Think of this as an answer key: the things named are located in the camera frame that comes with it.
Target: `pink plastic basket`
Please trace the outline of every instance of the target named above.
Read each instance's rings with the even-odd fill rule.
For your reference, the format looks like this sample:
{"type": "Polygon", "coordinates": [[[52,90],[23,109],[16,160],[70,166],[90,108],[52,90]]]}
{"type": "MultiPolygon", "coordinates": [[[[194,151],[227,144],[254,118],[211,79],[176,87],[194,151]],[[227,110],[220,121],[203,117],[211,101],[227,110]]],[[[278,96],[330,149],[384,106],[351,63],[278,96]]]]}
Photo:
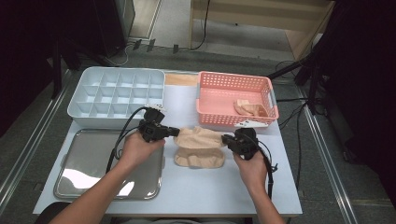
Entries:
{"type": "Polygon", "coordinates": [[[274,90],[268,77],[200,72],[197,88],[196,107],[201,124],[234,126],[248,119],[270,125],[279,117],[274,90]],[[233,107],[237,99],[262,104],[268,117],[239,115],[233,107]]]}

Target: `black handheld controller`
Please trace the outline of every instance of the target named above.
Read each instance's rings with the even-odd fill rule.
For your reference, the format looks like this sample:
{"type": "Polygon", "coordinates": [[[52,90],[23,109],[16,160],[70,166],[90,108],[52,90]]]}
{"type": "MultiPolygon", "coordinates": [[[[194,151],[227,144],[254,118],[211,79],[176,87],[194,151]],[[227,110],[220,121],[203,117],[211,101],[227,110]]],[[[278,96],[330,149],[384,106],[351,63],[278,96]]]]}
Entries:
{"type": "Polygon", "coordinates": [[[165,115],[160,110],[149,108],[144,119],[139,121],[139,132],[146,142],[156,141],[169,136],[178,136],[180,129],[161,125],[165,115]]]}
{"type": "Polygon", "coordinates": [[[222,143],[243,159],[248,161],[253,158],[254,154],[259,150],[259,140],[256,137],[256,131],[252,128],[241,128],[235,131],[235,136],[224,134],[221,136],[222,143]]]}

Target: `human hand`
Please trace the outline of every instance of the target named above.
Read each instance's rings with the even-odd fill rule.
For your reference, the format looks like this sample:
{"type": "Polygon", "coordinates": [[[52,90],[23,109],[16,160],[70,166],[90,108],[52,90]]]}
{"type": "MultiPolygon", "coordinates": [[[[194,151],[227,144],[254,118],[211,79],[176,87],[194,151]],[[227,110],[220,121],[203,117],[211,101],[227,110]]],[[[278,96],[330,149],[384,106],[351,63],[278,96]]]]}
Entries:
{"type": "Polygon", "coordinates": [[[233,159],[239,167],[242,181],[250,194],[255,190],[265,190],[264,184],[267,177],[267,168],[260,151],[257,151],[249,161],[245,161],[236,153],[233,153],[233,159]]]}
{"type": "Polygon", "coordinates": [[[117,165],[132,170],[164,144],[164,139],[147,143],[140,132],[134,132],[125,137],[121,158],[117,165]]]}

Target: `white box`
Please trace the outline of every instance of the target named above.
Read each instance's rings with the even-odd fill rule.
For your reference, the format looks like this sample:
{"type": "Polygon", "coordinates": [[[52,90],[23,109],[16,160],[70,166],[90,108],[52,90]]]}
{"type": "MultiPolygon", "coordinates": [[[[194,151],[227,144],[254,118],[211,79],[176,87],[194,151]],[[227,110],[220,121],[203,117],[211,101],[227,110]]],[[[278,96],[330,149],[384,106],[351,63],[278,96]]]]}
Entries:
{"type": "MultiPolygon", "coordinates": [[[[122,129],[141,106],[163,105],[165,73],[147,68],[90,67],[79,80],[67,114],[84,128],[122,129]]],[[[145,110],[129,128],[136,127],[145,110]]]]}

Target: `silver baking tray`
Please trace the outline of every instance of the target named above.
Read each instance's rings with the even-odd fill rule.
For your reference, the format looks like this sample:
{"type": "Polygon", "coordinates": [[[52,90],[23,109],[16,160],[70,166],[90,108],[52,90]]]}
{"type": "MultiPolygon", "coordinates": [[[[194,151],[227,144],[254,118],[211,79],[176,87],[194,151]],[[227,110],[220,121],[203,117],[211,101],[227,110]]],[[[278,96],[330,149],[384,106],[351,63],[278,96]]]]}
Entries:
{"type": "MultiPolygon", "coordinates": [[[[84,129],[76,133],[54,187],[56,197],[73,199],[92,187],[106,173],[111,149],[120,131],[84,129]]],[[[156,150],[126,179],[116,199],[148,200],[161,187],[163,147],[156,150]]]]}

